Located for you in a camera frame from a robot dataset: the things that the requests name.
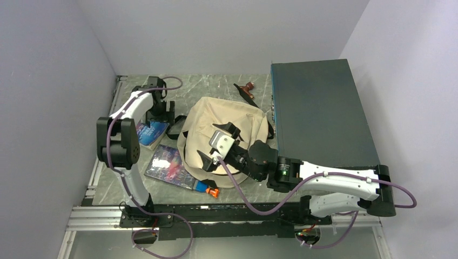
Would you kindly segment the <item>blue Jane Eyre book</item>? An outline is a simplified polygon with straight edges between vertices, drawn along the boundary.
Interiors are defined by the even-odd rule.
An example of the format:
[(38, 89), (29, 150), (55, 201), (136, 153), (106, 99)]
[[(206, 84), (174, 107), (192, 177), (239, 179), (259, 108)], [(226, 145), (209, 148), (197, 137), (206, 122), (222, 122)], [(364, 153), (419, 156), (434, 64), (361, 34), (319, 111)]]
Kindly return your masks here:
[(136, 125), (136, 130), (140, 146), (151, 151), (154, 150), (161, 142), (168, 128), (169, 124), (165, 122), (154, 121), (150, 122), (149, 126), (139, 122)]

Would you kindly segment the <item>beige canvas backpack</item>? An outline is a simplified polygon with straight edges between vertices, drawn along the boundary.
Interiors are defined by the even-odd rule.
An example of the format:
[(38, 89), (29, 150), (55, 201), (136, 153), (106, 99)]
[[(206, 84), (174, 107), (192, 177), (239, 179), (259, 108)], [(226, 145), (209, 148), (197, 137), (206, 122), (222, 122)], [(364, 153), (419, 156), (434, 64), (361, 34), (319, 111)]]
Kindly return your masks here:
[(253, 101), (252, 82), (236, 86), (242, 102), (202, 97), (190, 109), (177, 135), (184, 168), (212, 187), (232, 188), (245, 181), (247, 151), (256, 141), (273, 139), (274, 128)]

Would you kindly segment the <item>dark glossy paperback book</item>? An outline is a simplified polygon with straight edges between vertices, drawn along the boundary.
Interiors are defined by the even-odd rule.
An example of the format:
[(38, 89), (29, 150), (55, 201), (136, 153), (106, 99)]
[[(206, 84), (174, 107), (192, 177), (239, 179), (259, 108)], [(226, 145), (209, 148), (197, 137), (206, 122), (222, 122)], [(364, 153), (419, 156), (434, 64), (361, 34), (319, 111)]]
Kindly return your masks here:
[(181, 188), (193, 190), (197, 180), (185, 169), (176, 148), (158, 145), (144, 175)]

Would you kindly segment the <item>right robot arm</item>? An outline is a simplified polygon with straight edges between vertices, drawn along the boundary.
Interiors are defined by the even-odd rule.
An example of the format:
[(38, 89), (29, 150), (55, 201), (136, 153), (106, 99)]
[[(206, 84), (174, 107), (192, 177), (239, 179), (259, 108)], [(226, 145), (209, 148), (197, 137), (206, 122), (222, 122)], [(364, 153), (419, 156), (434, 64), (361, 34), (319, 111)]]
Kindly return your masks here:
[(255, 181), (289, 196), (299, 190), (327, 191), (327, 195), (301, 198), (298, 218), (310, 224), (317, 218), (349, 211), (365, 211), (378, 217), (396, 215), (389, 168), (386, 165), (333, 168), (279, 156), (267, 143), (256, 140), (249, 148), (241, 146), (240, 129), (231, 122), (217, 125), (208, 144), (209, 154), (198, 151), (202, 169), (215, 171), (220, 163)]

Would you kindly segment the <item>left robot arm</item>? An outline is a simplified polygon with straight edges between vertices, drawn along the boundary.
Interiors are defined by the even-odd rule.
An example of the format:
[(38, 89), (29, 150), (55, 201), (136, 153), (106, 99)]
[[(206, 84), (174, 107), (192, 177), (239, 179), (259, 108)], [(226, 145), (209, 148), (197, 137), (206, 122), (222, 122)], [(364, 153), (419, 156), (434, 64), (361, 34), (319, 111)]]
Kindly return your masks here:
[(166, 123), (166, 131), (174, 125), (175, 102), (165, 100), (172, 90), (165, 80), (150, 76), (146, 84), (134, 87), (117, 111), (96, 122), (97, 158), (117, 176), (126, 197), (126, 211), (135, 211), (133, 218), (143, 227), (154, 222), (155, 211), (137, 165), (140, 158), (137, 125)]

